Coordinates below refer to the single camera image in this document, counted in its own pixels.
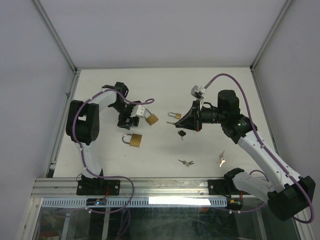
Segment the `small brass padlock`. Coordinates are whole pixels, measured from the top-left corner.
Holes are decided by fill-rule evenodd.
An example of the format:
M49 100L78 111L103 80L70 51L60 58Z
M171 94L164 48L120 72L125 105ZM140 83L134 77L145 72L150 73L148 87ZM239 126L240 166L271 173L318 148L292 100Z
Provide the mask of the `small brass padlock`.
M180 119L182 117L182 114L181 113L175 113L175 112L169 112L168 116L176 118L176 119Z

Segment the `black-headed key bunch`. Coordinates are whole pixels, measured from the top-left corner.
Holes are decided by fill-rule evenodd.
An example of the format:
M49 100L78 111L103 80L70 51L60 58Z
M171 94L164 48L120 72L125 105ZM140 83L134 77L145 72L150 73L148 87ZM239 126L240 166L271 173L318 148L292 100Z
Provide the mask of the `black-headed key bunch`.
M175 122L169 122L169 121L167 121L166 123L167 123L167 124L170 124L170 125L176 125ZM178 130L177 133L178 133L178 135L180 136L181 140L183 140L184 136L187 134L184 130Z

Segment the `long-shackle brass padlock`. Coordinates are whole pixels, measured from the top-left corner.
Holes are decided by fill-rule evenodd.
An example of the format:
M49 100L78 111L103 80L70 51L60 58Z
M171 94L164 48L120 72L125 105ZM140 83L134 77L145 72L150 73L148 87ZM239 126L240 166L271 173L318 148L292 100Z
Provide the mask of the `long-shackle brass padlock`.
M155 114L151 113L147 108L144 112L144 119L150 126L154 125L159 121L158 117Z

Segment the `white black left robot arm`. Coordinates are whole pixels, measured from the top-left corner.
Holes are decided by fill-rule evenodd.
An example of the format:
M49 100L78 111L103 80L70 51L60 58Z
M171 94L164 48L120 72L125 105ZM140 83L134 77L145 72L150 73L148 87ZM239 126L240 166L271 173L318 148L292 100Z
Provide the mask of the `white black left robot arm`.
M104 109L113 108L117 111L119 128L129 130L138 126L140 118L132 115L132 112L142 102L127 100L128 93L128 87L123 82L117 82L114 86L103 86L85 101L70 102L65 131L75 143L83 166L77 185L78 196L109 197L120 194L121 178L104 176L95 147L100 133L100 112Z

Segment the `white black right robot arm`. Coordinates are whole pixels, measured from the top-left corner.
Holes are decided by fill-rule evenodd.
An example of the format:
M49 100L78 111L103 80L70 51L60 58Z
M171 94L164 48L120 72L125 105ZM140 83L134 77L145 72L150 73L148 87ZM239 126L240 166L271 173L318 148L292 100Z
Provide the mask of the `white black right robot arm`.
M310 176L302 177L269 149L256 125L241 114L240 101L234 90L221 90L217 95L217 106L204 101L205 93L204 88L191 91L195 100L174 126L199 132L203 124L219 124L223 133L251 156L269 180L265 182L241 168L234 168L224 175L225 191L230 194L244 191L255 196L283 222L306 208L310 209L313 219L315 181Z

